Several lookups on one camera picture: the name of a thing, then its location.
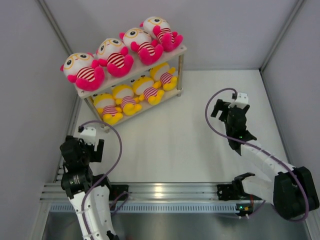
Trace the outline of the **yellow plush striped shirt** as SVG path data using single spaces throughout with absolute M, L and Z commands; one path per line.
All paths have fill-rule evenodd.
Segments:
M 120 106 L 126 116 L 133 116 L 142 110 L 138 97 L 129 85 L 113 85 L 111 92 L 115 103 Z

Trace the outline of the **yellow plush with black eyes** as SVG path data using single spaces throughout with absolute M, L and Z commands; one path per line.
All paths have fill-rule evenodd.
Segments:
M 150 105 L 157 105 L 162 101 L 165 91 L 161 84 L 155 82 L 149 76 L 141 76 L 131 80 L 132 90 L 138 96 L 139 101 L 147 101 Z

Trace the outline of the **pink plush with yellow glasses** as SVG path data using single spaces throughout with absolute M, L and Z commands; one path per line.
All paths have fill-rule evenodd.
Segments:
M 144 65 L 156 63 L 163 55 L 164 48 L 145 30 L 134 27 L 119 33 L 124 45 L 138 55 Z

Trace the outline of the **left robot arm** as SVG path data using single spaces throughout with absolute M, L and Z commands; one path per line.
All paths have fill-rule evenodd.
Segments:
M 61 188 L 71 203 L 84 240 L 118 240 L 109 198 L 113 187 L 102 174 L 93 175 L 90 163 L 100 163 L 104 141 L 86 142 L 68 135 L 59 147 L 64 159 Z

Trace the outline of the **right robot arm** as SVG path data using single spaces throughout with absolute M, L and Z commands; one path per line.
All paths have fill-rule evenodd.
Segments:
M 235 196 L 258 197 L 290 221 L 306 211 L 317 210 L 320 201 L 311 172 L 304 166 L 295 167 L 277 159 L 258 145 L 246 126 L 249 108 L 247 102 L 218 99 L 210 115 L 224 123 L 230 148 L 262 172 L 261 176 L 251 172 L 236 176 L 232 181 Z

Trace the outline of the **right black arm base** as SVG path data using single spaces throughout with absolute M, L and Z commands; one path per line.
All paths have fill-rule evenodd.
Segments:
M 250 195 L 234 184 L 218 184 L 217 196 L 220 201 L 250 200 Z

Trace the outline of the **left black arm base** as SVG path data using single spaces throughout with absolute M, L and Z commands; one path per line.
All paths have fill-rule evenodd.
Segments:
M 112 184 L 109 193 L 109 201 L 114 201 L 118 198 L 118 201 L 124 201 L 128 196 L 125 192 L 129 191 L 128 184 Z

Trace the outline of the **yellow plush lower shelf left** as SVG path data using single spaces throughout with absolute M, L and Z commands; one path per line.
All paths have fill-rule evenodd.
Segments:
M 123 118 L 122 109 L 117 106 L 115 99 L 109 93 L 94 94 L 93 105 L 102 120 L 109 125 L 115 125 Z

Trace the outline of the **yellow plush shelf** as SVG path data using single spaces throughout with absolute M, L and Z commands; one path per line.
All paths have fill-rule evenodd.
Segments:
M 94 94 L 93 105 L 102 120 L 109 125 L 115 125 L 123 118 L 122 109 L 117 106 L 115 99 L 109 93 Z
M 170 67 L 167 62 L 163 62 L 149 70 L 151 78 L 159 83 L 164 91 L 173 90 L 178 84 L 178 77 L 174 75 L 175 67 Z

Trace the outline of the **white two-tier shelf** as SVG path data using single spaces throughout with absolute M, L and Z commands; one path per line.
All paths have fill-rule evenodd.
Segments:
M 171 63 L 172 60 L 177 60 L 178 61 L 177 69 L 172 73 L 173 75 L 177 76 L 177 86 L 174 89 L 165 92 L 161 99 L 161 102 L 165 102 L 175 96 L 180 96 L 183 91 L 182 75 L 183 75 L 183 66 L 184 66 L 184 55 L 186 51 L 187 51 L 187 47 L 184 44 L 181 44 L 175 50 L 171 52 L 163 53 L 161 58 L 152 65 L 144 65 L 137 56 L 134 56 L 134 63 L 133 63 L 132 69 L 127 75 L 121 78 L 115 78 L 107 74 L 103 84 L 100 86 L 100 88 L 98 88 L 95 91 L 85 91 L 76 86 L 75 89 L 77 91 L 77 95 L 80 97 L 80 99 L 84 100 L 84 102 L 87 104 L 88 108 L 96 117 L 96 119 L 102 120 L 103 119 L 102 116 L 99 115 L 99 112 L 94 106 L 94 95 L 111 93 L 111 87 L 113 85 L 120 85 L 120 84 L 129 85 L 131 80 L 136 80 L 142 75 L 147 76 L 151 68 L 165 62 Z

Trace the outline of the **pink plush on shelf top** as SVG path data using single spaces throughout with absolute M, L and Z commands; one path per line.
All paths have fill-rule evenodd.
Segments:
M 92 53 L 77 52 L 71 54 L 61 65 L 60 71 L 67 80 L 83 91 L 95 91 L 105 80 L 105 71 Z

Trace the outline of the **yellow plush lower shelf right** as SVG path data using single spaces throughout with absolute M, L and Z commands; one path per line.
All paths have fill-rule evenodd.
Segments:
M 175 67 L 170 67 L 167 62 L 163 62 L 149 70 L 151 78 L 159 83 L 164 91 L 173 90 L 178 84 L 178 77 L 174 75 Z

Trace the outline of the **small black connector board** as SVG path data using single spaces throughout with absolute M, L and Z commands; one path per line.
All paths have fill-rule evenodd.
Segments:
M 242 218 L 242 217 L 248 218 L 249 215 L 253 213 L 253 207 L 251 204 L 237 203 L 235 209 L 237 210 L 236 215 L 239 218 Z

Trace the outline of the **aluminium front rail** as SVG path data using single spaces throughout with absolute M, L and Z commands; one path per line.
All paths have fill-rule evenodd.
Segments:
M 86 199 L 109 201 L 112 185 L 129 185 L 126 199 L 136 203 L 161 203 L 161 202 L 218 202 L 222 203 L 249 203 L 251 200 L 272 201 L 271 191 L 260 191 L 259 189 L 248 189 L 245 193 L 250 196 L 250 200 L 219 200 L 217 195 L 217 185 L 231 184 L 230 182 L 114 182 L 109 185 L 97 186 L 92 190 L 81 192 L 76 189 L 63 190 L 61 183 L 47 183 L 40 195 L 41 202 L 48 203 L 68 203 L 69 200 L 81 200 L 84 195 Z

